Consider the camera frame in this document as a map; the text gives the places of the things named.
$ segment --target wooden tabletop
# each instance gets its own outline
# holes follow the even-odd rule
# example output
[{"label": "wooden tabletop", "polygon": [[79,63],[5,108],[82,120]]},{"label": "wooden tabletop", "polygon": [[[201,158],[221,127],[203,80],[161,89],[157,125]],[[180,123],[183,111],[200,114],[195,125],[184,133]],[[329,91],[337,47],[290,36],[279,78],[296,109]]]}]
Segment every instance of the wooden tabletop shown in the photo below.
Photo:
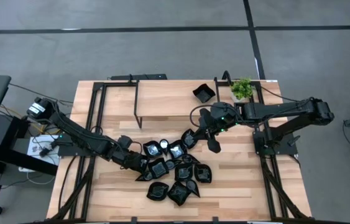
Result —
[{"label": "wooden tabletop", "polygon": [[[86,124],[93,82],[97,81],[80,81],[76,91],[71,119],[82,126]],[[161,139],[172,142],[180,139],[188,128],[196,129],[188,120],[188,113],[201,103],[196,101],[190,91],[203,83],[215,90],[211,80],[140,81],[137,114],[144,117],[142,129],[139,129],[133,115],[135,88],[109,87],[102,122],[104,134],[113,139],[126,135],[141,143]],[[262,86],[280,94],[277,82],[262,81]],[[265,104],[282,103],[281,98],[262,91]],[[232,103],[228,86],[219,87],[219,94],[221,101]],[[210,101],[207,103],[215,102],[216,98]],[[94,109],[93,124],[96,123],[98,105],[99,95]],[[286,118],[276,118],[270,120],[270,125],[278,126],[284,122]],[[149,200],[146,197],[147,189],[153,181],[135,182],[139,173],[121,170],[119,165],[98,158],[87,220],[130,221],[131,217],[138,217],[139,221],[210,221],[215,216],[220,220],[269,220],[262,170],[259,158],[254,152],[252,129],[237,126],[221,133],[217,140],[222,148],[219,154],[209,151],[206,141],[199,141],[189,151],[200,162],[211,167],[213,181],[211,184],[198,183],[201,198],[191,194],[181,207],[168,197],[161,202]],[[140,151],[140,147],[132,145],[131,150]],[[71,157],[60,160],[47,218],[57,213],[58,196],[70,160]],[[289,156],[277,156],[277,160],[284,190],[305,215],[311,215],[298,164]],[[70,168],[62,204],[73,190],[77,167],[78,158]],[[174,171],[171,170],[168,175],[156,181],[172,186]],[[273,188],[272,191],[276,211],[280,215],[278,197]],[[83,191],[80,195],[76,217],[80,217],[81,214]]]}]

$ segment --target gray floor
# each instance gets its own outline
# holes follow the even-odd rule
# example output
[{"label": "gray floor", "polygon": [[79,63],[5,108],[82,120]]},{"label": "gray floor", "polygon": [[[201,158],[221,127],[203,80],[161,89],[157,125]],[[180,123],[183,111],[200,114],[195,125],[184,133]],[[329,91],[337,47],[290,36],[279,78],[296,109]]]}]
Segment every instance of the gray floor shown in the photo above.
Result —
[{"label": "gray floor", "polygon": [[[250,4],[256,26],[350,25],[347,0]],[[0,0],[0,29],[246,24],[238,0]],[[335,113],[330,125],[299,131],[297,146],[313,216],[350,222],[350,146],[341,126],[350,118],[350,30],[259,31],[257,38],[266,77],[279,80],[284,96],[322,98]],[[78,80],[129,73],[212,79],[224,70],[257,78],[247,31],[0,35],[0,74],[64,100],[73,98]],[[34,98],[10,88],[4,104],[25,113]],[[0,223],[43,219],[51,190],[3,190],[0,205],[7,210]]]}]

